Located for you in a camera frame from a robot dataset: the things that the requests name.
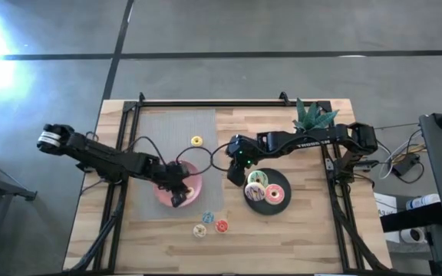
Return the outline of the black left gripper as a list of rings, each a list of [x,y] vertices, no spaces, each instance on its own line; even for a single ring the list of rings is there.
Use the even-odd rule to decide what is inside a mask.
[[[189,188],[183,180],[189,176],[190,172],[183,163],[172,161],[165,165],[165,171],[160,178],[159,189],[173,193],[171,197],[172,206],[180,206],[186,201]]]

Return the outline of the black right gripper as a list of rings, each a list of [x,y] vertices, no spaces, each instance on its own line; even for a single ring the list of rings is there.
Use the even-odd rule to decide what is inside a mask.
[[[246,179],[245,169],[256,165],[262,156],[258,142],[237,134],[229,141],[225,153],[231,159],[227,179],[235,186],[242,186]]]

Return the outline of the cream donut with purple zigzag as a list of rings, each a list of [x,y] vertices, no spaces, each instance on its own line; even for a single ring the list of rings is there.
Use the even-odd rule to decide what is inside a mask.
[[[245,196],[254,202],[264,200],[266,197],[266,188],[260,182],[249,182],[244,188]]]

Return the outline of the pink glazed donut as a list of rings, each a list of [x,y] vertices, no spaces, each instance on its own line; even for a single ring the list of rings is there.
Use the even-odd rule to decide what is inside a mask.
[[[265,194],[265,201],[270,205],[278,205],[285,198],[284,189],[277,184],[267,185]]]

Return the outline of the pink round plate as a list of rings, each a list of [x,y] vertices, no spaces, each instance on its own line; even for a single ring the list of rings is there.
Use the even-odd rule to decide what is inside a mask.
[[[180,206],[172,206],[171,197],[173,193],[164,189],[159,189],[160,179],[154,182],[153,186],[153,193],[156,196],[157,200],[163,205],[172,208],[186,207],[194,203],[200,197],[203,189],[203,177],[201,176],[200,171],[197,169],[197,167],[192,163],[184,160],[180,160],[178,162],[185,164],[190,172],[190,176],[188,178],[185,178],[183,182],[187,185],[188,188],[192,187],[195,189],[195,195],[192,198],[186,198],[186,201]]]

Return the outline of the teal donut with brown zigzag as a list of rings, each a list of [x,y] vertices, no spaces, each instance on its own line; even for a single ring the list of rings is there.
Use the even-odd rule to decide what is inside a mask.
[[[269,184],[268,176],[262,170],[254,170],[247,177],[247,183],[256,182],[263,187]]]

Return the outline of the black round plate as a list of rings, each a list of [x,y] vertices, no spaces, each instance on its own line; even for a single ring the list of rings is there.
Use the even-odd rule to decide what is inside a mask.
[[[279,214],[280,212],[283,212],[289,206],[289,203],[290,203],[291,197],[292,197],[292,190],[291,190],[291,185],[289,184],[289,181],[280,171],[277,171],[275,169],[264,168],[264,169],[258,169],[258,170],[262,170],[268,176],[269,184],[277,184],[284,189],[285,198],[278,205],[270,205],[265,200],[261,200],[258,202],[254,202],[252,200],[249,200],[245,196],[245,193],[244,193],[244,198],[245,198],[246,203],[253,211],[255,211],[261,215],[276,215],[276,214]],[[247,184],[248,183],[247,183],[247,179],[246,179],[245,184],[243,186],[243,191],[244,191],[244,188]]]

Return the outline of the grey woven placemat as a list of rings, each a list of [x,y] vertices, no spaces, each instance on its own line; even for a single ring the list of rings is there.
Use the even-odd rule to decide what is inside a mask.
[[[200,197],[192,204],[172,208],[160,203],[153,193],[152,182],[130,181],[128,199],[130,215],[137,221],[177,219],[219,212],[224,208],[223,174],[209,167],[210,154],[218,147],[216,112],[214,110],[177,110],[140,115],[136,152],[157,154],[160,151],[169,163],[184,160],[192,163],[203,177]],[[191,138],[201,136],[202,146],[192,146]]]

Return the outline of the potted teal succulent plant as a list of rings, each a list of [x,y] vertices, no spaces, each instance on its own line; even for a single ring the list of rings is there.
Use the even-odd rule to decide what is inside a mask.
[[[338,115],[338,110],[323,113],[316,102],[311,103],[308,109],[305,108],[300,98],[296,99],[296,110],[298,119],[293,120],[294,128],[298,132],[308,132],[313,129],[324,129]]]

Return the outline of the white box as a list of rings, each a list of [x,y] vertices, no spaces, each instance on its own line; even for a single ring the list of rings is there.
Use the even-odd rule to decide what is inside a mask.
[[[397,213],[397,199],[390,195],[374,193],[375,202],[378,208],[378,215],[385,216]]]

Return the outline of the black power adapter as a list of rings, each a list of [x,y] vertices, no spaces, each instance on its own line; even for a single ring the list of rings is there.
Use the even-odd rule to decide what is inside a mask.
[[[396,176],[404,176],[419,162],[419,155],[415,153],[408,153],[403,159],[399,160],[393,165],[392,172]]]

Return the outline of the black shelf board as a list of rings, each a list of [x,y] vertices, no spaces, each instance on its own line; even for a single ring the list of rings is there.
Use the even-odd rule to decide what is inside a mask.
[[[408,228],[442,225],[442,205],[439,202],[416,209],[400,211],[380,217],[384,232],[396,232]]]

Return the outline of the white cup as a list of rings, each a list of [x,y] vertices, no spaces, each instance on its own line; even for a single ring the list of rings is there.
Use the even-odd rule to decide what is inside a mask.
[[[408,244],[418,244],[425,242],[425,234],[421,228],[408,228],[400,230],[401,240]]]

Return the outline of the white bottle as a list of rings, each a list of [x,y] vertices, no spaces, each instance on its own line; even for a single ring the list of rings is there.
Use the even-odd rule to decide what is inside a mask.
[[[420,208],[426,205],[431,205],[434,203],[440,202],[440,196],[437,193],[419,196],[413,199],[410,199],[406,202],[406,210]]]

